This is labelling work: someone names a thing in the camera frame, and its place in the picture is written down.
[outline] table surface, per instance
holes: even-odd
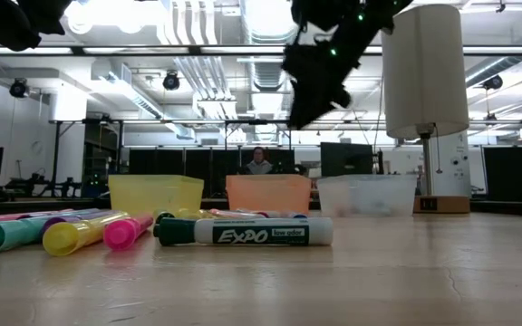
[[[0,325],[521,325],[522,216],[346,217],[331,247],[0,254]]]

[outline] orange plastic bin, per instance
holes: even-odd
[[[312,181],[297,175],[227,176],[230,209],[309,213]]]

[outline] white cylindrical lamp shade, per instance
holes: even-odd
[[[459,10],[421,5],[382,34],[386,133],[396,139],[449,135],[469,127]]]

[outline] person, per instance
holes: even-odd
[[[246,167],[251,174],[267,174],[273,166],[265,160],[265,150],[260,147],[253,149],[253,160]]]

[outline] desk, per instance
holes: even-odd
[[[521,325],[522,216],[334,220],[332,247],[0,254],[0,325]]]

